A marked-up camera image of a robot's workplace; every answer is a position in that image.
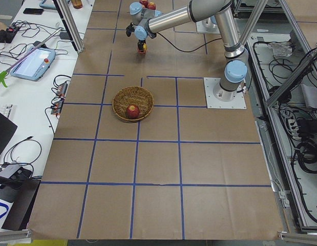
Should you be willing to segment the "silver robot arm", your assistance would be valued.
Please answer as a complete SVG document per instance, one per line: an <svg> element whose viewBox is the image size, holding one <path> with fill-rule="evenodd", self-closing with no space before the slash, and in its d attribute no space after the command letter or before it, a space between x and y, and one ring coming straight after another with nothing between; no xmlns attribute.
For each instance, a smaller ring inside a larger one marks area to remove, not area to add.
<svg viewBox="0 0 317 246"><path fill-rule="evenodd" d="M189 1L186 6L165 14L159 10L144 8L139 2L133 2L130 4L130 15L132 22L126 28L126 35L129 37L132 33L135 34L140 52L146 51L146 39L155 38L160 31L214 17L223 41L227 63L224 75L213 88L213 94L215 98L225 102L235 98L238 86L248 72L248 52L239 39L231 1Z"/></svg>

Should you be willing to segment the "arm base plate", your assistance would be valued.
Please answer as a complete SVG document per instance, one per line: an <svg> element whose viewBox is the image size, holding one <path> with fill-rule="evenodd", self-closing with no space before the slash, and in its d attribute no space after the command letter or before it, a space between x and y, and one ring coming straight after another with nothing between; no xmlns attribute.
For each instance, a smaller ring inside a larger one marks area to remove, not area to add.
<svg viewBox="0 0 317 246"><path fill-rule="evenodd" d="M204 89L208 109L247 109L244 93L239 85L233 92L224 91L217 77L205 77Z"/></svg>
<svg viewBox="0 0 317 246"><path fill-rule="evenodd" d="M212 23L210 19L196 22L197 33L202 34L220 34L217 24Z"/></svg>

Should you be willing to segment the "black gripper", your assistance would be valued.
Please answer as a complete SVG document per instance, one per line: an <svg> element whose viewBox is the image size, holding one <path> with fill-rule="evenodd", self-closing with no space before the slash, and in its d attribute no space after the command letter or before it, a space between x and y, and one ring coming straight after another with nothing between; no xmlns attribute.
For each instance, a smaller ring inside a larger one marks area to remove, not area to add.
<svg viewBox="0 0 317 246"><path fill-rule="evenodd" d="M137 43L138 53L144 53L144 46L146 46L146 40L139 40Z"/></svg>

